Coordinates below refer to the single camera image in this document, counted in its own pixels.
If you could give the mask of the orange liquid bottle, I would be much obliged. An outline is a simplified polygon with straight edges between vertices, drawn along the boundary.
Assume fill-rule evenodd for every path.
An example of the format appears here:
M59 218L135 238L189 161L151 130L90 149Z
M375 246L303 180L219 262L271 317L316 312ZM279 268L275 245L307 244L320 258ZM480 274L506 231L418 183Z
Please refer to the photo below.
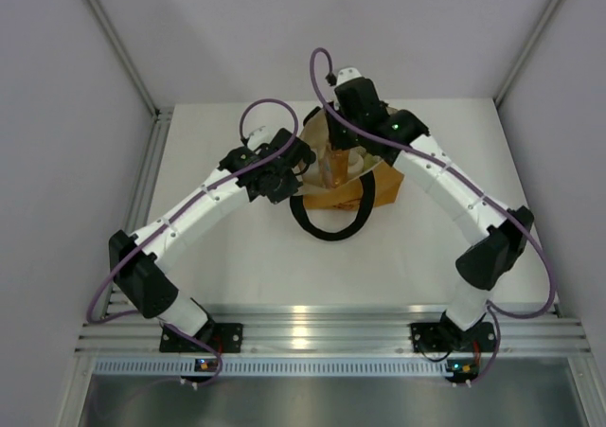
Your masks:
M348 180L349 150L337 150L326 145L322 159L322 176L326 188L335 189Z

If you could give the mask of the tan canvas bag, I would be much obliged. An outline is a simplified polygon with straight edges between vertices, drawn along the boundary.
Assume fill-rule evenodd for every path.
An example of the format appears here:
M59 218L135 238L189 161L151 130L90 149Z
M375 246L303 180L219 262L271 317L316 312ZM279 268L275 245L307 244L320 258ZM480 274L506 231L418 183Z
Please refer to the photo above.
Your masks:
M329 143L329 129L323 109L316 107L308 113L299 138L315 152L316 161L302 174L302 187L290 198L289 206L298 225L314 238L328 242L347 240L361 231L375 208L397 200L404 175L362 147L348 149L347 182L335 189L325 187L322 159ZM354 217L341 230L326 231L312 223L308 215L311 210L345 211Z

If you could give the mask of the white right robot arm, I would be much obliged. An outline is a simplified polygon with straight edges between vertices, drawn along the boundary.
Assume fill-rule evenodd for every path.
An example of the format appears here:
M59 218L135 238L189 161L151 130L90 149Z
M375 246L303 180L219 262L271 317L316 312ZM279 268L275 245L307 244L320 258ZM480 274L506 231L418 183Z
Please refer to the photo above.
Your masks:
M462 280L437 328L450 349L473 340L486 304L504 273L526 247L525 233L534 217L521 206L500 213L459 182L456 165L408 110L393 111L378 97L372 80L348 68L327 82L335 100L326 108L327 121L340 146L360 146L389 167L411 178L456 224L469 248L456 260Z

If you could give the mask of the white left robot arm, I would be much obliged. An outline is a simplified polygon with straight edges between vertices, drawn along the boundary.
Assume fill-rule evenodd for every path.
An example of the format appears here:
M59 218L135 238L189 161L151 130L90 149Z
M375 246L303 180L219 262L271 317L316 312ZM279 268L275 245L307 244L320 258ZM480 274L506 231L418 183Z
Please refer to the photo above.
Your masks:
M203 183L165 215L132 234L109 240L113 281L145 318L181 331L191 349L212 344L215 322L197 301L169 279L179 258L215 224L257 197L278 204L302 183L297 167L316 159L310 146L286 129L275 135L260 128L230 151Z

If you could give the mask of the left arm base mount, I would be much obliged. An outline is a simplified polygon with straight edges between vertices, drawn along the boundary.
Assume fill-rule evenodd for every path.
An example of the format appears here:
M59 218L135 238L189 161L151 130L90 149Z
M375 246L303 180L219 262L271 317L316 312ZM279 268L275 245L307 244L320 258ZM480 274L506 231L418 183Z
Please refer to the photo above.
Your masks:
M242 323L215 323L209 329L194 335L194 338L220 354L240 353L243 330ZM163 325L159 350L163 353L185 353L204 349Z

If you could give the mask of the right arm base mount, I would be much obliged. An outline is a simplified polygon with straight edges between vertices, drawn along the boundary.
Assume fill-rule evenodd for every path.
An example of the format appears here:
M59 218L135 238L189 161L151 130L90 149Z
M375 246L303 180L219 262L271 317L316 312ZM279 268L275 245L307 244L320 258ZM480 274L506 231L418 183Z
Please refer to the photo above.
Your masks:
M490 322L478 322L462 330L449 321L416 322L409 326L416 353L473 352L477 344L482 353L496 346L496 332Z

